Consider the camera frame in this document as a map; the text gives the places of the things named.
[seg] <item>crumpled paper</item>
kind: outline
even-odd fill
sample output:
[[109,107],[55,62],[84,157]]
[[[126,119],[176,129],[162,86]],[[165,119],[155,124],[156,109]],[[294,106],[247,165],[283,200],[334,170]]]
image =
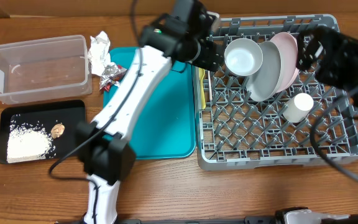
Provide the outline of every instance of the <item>crumpled paper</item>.
[[91,47],[88,51],[88,60],[91,62],[91,73],[101,76],[104,69],[111,64],[109,54],[110,40],[105,31],[96,37],[91,37]]
[[111,85],[116,85],[119,87],[120,83],[118,81],[124,77],[126,72],[126,68],[111,62],[106,66],[106,69],[104,69],[104,72],[100,76],[99,89],[109,91]]

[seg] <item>yellow utensil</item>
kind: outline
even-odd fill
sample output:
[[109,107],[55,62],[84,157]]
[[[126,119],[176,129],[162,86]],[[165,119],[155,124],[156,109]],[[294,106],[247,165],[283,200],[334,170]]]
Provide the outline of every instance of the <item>yellow utensil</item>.
[[202,68],[198,68],[198,73],[200,75],[201,109],[205,109],[206,108],[206,103],[205,103],[205,94],[204,94],[204,85],[203,85],[203,80],[204,80],[204,76],[205,76],[205,70],[202,69]]

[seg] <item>table top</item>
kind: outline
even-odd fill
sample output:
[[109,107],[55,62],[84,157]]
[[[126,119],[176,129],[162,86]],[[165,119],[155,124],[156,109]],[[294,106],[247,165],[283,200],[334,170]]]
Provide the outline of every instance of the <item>table top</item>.
[[[260,14],[222,17],[262,16]],[[358,38],[358,13],[335,13],[340,30]],[[154,17],[137,18],[138,29]],[[128,17],[0,19],[0,44],[106,31],[112,47],[135,45]],[[93,79],[93,93],[77,97],[91,120],[103,96]],[[0,102],[1,111],[8,107]],[[79,219],[88,204],[88,184],[51,179],[54,161],[0,164],[0,223],[52,223]],[[358,172],[358,161],[347,168]],[[56,169],[59,175],[85,176],[75,158]],[[254,170],[204,171],[196,152],[186,159],[137,161],[119,192],[120,218],[142,220],[243,218],[306,206],[316,212],[358,213],[358,184],[330,167],[277,166]]]

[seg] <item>gray dish rack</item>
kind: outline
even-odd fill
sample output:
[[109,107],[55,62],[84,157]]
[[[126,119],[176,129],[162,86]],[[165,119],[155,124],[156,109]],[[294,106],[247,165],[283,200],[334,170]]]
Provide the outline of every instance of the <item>gray dish rack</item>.
[[[256,42],[270,40],[279,32],[296,37],[299,31],[328,26],[339,31],[332,15],[242,17],[221,19],[221,27],[209,36],[223,45],[248,38]],[[310,40],[305,37],[305,44]],[[208,98],[208,80],[203,80],[206,108],[201,109],[200,78],[194,75],[198,134],[198,164],[204,170],[253,169],[260,166],[305,165],[326,163],[316,155],[309,141],[310,127],[342,90],[324,86],[314,79],[313,69],[300,72],[293,85],[263,101],[252,101],[246,90],[248,78],[231,75],[223,66],[211,73],[213,100]],[[314,99],[311,113],[293,124],[282,113],[291,97],[307,93]],[[330,158],[340,164],[358,159],[358,121],[343,118],[339,111],[358,115],[348,101],[332,111],[318,126],[318,144]]]

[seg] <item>clear plastic bin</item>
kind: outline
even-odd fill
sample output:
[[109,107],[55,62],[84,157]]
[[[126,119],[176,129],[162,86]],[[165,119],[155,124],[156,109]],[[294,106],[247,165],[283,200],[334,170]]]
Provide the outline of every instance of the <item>clear plastic bin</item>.
[[0,101],[27,103],[92,93],[82,35],[0,45]]

